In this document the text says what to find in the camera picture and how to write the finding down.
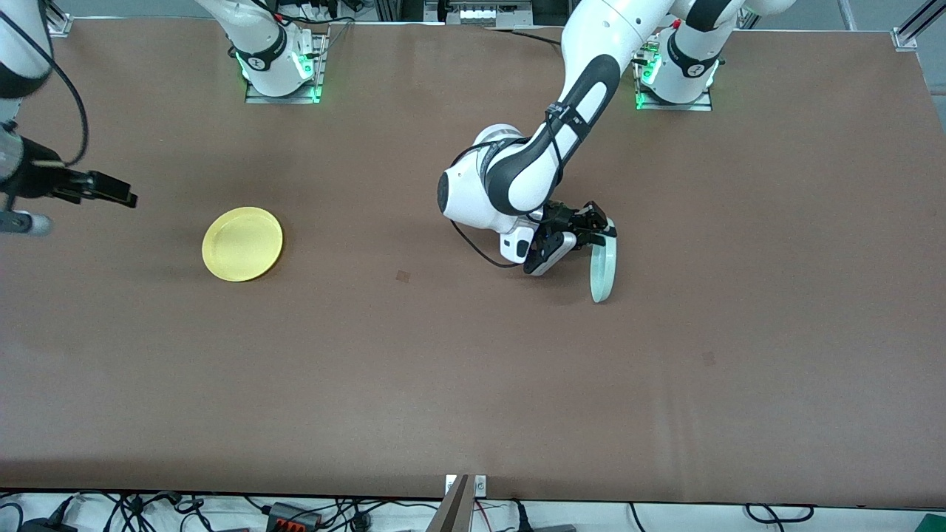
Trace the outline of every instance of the red cable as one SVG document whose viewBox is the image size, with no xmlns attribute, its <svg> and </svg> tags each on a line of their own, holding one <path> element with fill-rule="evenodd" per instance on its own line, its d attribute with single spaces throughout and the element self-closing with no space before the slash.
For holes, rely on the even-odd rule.
<svg viewBox="0 0 946 532">
<path fill-rule="evenodd" d="M 486 510 L 482 507 L 482 504 L 480 504 L 480 501 L 476 502 L 476 507 L 480 509 L 480 515 L 482 515 L 482 520 L 484 523 L 486 523 L 486 530 L 489 530 L 489 532 L 493 532 L 493 527 L 489 524 L 489 518 L 486 517 Z"/>
</svg>

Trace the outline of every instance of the white surface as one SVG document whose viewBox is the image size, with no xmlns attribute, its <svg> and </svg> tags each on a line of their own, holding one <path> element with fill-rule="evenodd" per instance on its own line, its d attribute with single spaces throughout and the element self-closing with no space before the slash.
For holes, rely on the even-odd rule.
<svg viewBox="0 0 946 532">
<path fill-rule="evenodd" d="M 68 493 L 31 493 L 3 499 L 23 506 L 27 519 L 48 517 Z M 240 497 L 206 496 L 207 505 L 201 510 L 217 531 L 229 528 L 249 527 L 263 531 L 266 516 L 260 514 Z M 289 502 L 299 507 L 331 505 L 330 499 L 253 497 L 257 504 Z M 505 501 L 483 501 L 489 505 L 503 507 L 486 510 L 494 531 L 518 525 L 516 506 Z M 557 524 L 572 524 L 577 532 L 638 532 L 631 519 L 630 508 L 624 503 L 537 503 L 526 502 L 529 521 L 533 528 Z M 774 525 L 755 523 L 745 515 L 739 505 L 664 505 L 636 504 L 641 523 L 647 532 L 764 532 L 775 531 Z M 97 495 L 83 496 L 74 501 L 66 513 L 65 522 L 79 532 L 98 532 L 105 524 L 113 503 Z M 764 510 L 755 508 L 756 515 Z M 777 508 L 782 517 L 793 517 L 804 513 L 799 508 Z M 372 512 L 373 532 L 423 531 L 427 528 L 433 510 L 425 507 L 401 507 L 385 505 Z M 864 532 L 912 532 L 916 530 L 926 513 L 924 510 L 875 510 L 863 508 L 817 508 L 810 521 L 801 524 L 786 524 L 787 532 L 820 531 L 864 531 Z M 946 512 L 938 515 L 946 517 Z M 149 521 L 159 532 L 178 530 L 181 517 L 167 503 L 150 506 L 146 512 Z M 12 531 L 16 526 L 16 512 L 4 509 L 0 512 L 0 530 Z M 121 530 L 120 518 L 112 525 L 114 532 Z M 187 520 L 185 532 L 202 532 L 204 529 L 196 518 Z M 486 532 L 482 517 L 475 515 L 471 532 Z"/>
</svg>

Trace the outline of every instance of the gray floor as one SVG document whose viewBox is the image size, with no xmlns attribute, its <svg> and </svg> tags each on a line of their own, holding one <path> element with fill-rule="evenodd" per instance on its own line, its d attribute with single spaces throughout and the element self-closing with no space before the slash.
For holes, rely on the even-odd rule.
<svg viewBox="0 0 946 532">
<path fill-rule="evenodd" d="M 888 31 L 899 25 L 922 0 L 850 0 L 859 29 Z M 77 16 L 207 16 L 193 0 L 59 0 Z M 844 29 L 835 0 L 798 0 L 781 15 L 763 19 L 759 27 L 777 29 Z M 926 82 L 940 92 L 946 88 L 946 17 L 920 37 L 920 63 Z M 933 97 L 940 121 L 946 124 L 946 96 Z"/>
</svg>

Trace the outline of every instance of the yellow plate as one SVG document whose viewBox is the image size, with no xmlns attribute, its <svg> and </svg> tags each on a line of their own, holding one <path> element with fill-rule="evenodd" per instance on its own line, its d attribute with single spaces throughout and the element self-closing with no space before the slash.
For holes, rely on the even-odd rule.
<svg viewBox="0 0 946 532">
<path fill-rule="evenodd" d="M 265 274 L 283 249 L 283 228 L 268 211 L 240 207 L 210 224 L 203 236 L 203 263 L 225 281 L 248 281 Z"/>
</svg>

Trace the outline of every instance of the brown table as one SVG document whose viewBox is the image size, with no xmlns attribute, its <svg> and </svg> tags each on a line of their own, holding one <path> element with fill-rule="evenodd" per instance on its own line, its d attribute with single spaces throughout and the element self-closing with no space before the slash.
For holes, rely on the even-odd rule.
<svg viewBox="0 0 946 532">
<path fill-rule="evenodd" d="M 352 27 L 314 106 L 242 104 L 212 21 L 56 47 L 82 167 L 141 201 L 22 202 L 55 233 L 0 240 L 0 485 L 946 500 L 946 143 L 887 35 L 737 33 L 712 113 L 636 112 L 625 83 L 556 192 L 619 226 L 597 306 L 586 255 L 498 270 L 436 207 L 480 129 L 557 97 L 547 44 Z M 55 80 L 20 122 L 77 144 Z M 203 231 L 245 204 L 286 250 L 222 282 Z"/>
</svg>

